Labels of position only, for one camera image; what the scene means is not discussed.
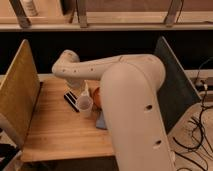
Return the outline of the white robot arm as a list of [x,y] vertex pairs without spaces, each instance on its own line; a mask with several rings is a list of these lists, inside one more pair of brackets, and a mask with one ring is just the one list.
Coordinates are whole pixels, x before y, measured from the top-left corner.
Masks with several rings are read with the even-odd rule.
[[55,76],[76,87],[100,82],[100,101],[120,171],[175,171],[157,91],[165,67],[152,54],[119,55],[81,62],[64,51],[52,67]]

